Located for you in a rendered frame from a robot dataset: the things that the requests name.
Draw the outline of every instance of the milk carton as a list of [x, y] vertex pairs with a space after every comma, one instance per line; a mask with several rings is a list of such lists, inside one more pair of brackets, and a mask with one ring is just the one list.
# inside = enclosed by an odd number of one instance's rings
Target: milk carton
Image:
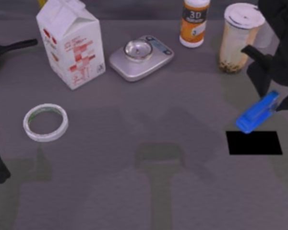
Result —
[[99, 20], [79, 0], [48, 0], [38, 13], [51, 68], [72, 89], [106, 71]]

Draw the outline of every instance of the table surface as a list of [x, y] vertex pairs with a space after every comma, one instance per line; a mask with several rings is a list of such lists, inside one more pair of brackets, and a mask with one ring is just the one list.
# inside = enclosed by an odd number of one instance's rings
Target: table surface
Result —
[[[277, 131], [283, 156], [229, 155], [225, 131], [237, 130], [235, 119], [259, 97], [245, 69], [218, 71], [223, 22], [208, 22], [197, 49], [179, 43], [178, 21], [102, 21], [101, 28], [106, 58], [145, 34], [176, 57], [137, 83], [107, 65], [71, 91], [51, 70], [36, 22], [0, 21], [1, 45], [39, 39], [1, 59], [0, 154], [12, 178], [0, 185], [0, 230], [151, 229], [149, 182], [134, 165], [137, 147], [151, 142], [184, 152], [185, 170], [172, 180], [173, 229], [288, 230], [288, 112], [258, 129]], [[57, 141], [38, 144], [22, 121], [43, 103], [62, 106], [70, 126]], [[60, 123], [38, 119], [32, 125], [41, 132]]]

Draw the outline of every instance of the silver scale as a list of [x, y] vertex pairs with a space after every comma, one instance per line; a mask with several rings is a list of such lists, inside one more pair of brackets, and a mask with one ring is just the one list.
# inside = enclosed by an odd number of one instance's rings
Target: silver scale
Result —
[[169, 63], [174, 52], [153, 36], [145, 35], [114, 52], [110, 66], [127, 81], [138, 81]]

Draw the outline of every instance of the white ring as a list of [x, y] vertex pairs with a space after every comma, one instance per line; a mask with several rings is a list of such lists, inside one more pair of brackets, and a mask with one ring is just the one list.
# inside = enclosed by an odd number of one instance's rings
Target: white ring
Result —
[[[32, 130], [30, 129], [31, 121], [34, 119], [34, 117], [37, 114], [39, 114], [41, 112], [46, 112], [46, 111], [47, 112], [52, 111], [52, 112], [56, 112], [56, 113], [60, 114], [63, 117], [62, 124], [60, 125], [60, 127], [57, 130], [55, 130], [49, 134], [37, 134], [37, 133], [32, 132]], [[40, 104], [40, 105], [34, 107], [33, 109], [31, 109], [25, 115], [23, 126], [24, 126], [25, 132], [27, 133], [29, 138], [31, 138], [32, 140], [35, 140], [37, 142], [50, 142], [50, 141], [54, 141], [54, 140], [59, 139], [66, 132], [66, 130], [68, 128], [68, 117], [67, 117], [66, 111], [62, 107], [60, 107], [56, 104], [49, 104], [49, 103]]]

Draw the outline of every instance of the blue eraser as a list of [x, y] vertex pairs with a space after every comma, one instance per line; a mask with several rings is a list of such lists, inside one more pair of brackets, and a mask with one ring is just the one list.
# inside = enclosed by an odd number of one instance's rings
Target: blue eraser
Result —
[[278, 97], [279, 93], [276, 91], [268, 93], [236, 120], [236, 126], [245, 134], [253, 132], [275, 113]]

